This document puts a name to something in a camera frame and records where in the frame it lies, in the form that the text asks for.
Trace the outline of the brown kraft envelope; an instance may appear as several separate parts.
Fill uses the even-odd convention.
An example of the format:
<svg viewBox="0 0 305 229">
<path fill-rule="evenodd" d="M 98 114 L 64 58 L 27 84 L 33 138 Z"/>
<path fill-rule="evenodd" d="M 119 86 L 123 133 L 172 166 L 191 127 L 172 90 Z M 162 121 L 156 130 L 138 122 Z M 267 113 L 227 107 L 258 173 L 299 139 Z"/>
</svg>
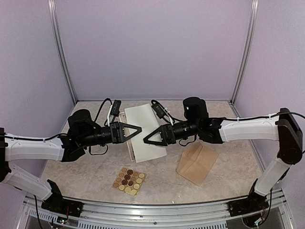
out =
<svg viewBox="0 0 305 229">
<path fill-rule="evenodd" d="M 219 153 L 207 146 L 196 143 L 186 148 L 181 156 L 177 173 L 200 186 L 216 162 Z"/>
</svg>

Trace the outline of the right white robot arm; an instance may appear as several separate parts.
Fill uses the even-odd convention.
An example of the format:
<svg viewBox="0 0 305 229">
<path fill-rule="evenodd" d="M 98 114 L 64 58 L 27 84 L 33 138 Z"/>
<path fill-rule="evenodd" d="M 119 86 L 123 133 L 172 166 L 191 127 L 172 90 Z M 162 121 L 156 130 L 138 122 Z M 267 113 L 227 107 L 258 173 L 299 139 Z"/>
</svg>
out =
<svg viewBox="0 0 305 229">
<path fill-rule="evenodd" d="M 210 144 L 235 140 L 273 140 L 279 143 L 276 158 L 254 182 L 244 208 L 255 211 L 273 186 L 303 157 L 303 133 L 294 119 L 294 112 L 282 108 L 278 113 L 249 118 L 209 117 L 206 102 L 198 97 L 183 100 L 184 121 L 161 125 L 148 134 L 144 143 L 156 146 L 176 144 L 195 136 Z"/>
</svg>

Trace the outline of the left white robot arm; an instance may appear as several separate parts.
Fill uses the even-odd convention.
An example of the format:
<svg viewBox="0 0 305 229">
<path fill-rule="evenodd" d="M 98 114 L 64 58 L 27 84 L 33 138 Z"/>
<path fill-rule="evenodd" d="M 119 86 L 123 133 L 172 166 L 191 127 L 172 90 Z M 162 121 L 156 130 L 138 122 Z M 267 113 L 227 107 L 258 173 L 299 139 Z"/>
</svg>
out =
<svg viewBox="0 0 305 229">
<path fill-rule="evenodd" d="M 13 164 L 15 160 L 45 159 L 74 162 L 89 146 L 124 143 L 138 135 L 139 126 L 112 122 L 100 126 L 92 120 L 89 110 L 81 109 L 68 118 L 69 130 L 49 138 L 29 138 L 0 130 L 0 180 L 47 202 L 56 212 L 67 207 L 66 200 L 55 182 L 40 178 Z"/>
</svg>

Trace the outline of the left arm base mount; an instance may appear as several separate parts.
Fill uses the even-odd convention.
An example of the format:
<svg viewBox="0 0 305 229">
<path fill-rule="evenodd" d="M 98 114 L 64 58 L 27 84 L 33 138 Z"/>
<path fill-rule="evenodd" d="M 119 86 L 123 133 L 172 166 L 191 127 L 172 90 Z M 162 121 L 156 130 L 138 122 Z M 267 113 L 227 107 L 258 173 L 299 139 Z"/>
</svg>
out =
<svg viewBox="0 0 305 229">
<path fill-rule="evenodd" d="M 79 218 L 83 209 L 83 203 L 75 200 L 65 199 L 55 182 L 49 179 L 47 182 L 51 187 L 51 196 L 46 200 L 43 200 L 41 208 L 66 216 Z"/>
</svg>

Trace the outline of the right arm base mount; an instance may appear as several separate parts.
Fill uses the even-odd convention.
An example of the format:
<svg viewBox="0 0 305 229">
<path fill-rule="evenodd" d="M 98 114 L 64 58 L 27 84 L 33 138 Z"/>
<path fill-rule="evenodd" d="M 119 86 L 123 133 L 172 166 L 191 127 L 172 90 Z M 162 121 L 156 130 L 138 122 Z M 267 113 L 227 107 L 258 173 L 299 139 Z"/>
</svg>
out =
<svg viewBox="0 0 305 229">
<path fill-rule="evenodd" d="M 256 183 L 257 179 L 253 183 L 247 197 L 228 202 L 228 208 L 231 217 L 260 211 L 264 208 L 269 208 L 267 197 L 261 196 L 254 192 Z"/>
</svg>

